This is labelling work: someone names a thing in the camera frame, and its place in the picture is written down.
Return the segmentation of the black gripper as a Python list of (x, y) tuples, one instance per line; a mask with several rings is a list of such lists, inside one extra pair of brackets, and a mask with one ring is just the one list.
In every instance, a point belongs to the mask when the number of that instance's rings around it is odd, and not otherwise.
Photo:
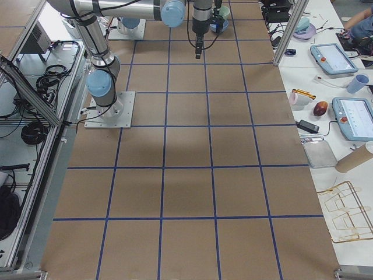
[(221, 8), (222, 0), (214, 0), (214, 10), (218, 12)]
[(195, 58), (200, 59), (204, 34), (209, 30), (210, 8), (193, 8), (192, 31), (195, 33)]

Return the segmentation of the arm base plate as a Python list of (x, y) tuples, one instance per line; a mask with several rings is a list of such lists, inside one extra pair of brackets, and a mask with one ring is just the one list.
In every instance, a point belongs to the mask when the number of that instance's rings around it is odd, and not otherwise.
[(117, 101), (106, 111), (106, 108), (97, 107), (96, 102), (91, 98), (90, 106), (95, 108), (88, 111), (88, 120), (85, 122), (85, 128), (130, 128), (134, 103), (135, 92), (119, 92), (117, 93)]
[(143, 40), (145, 35), (145, 19), (139, 19), (139, 24), (134, 28), (129, 28), (123, 25), (121, 19), (113, 18), (113, 23), (108, 34), (109, 40), (127, 40), (136, 41)]

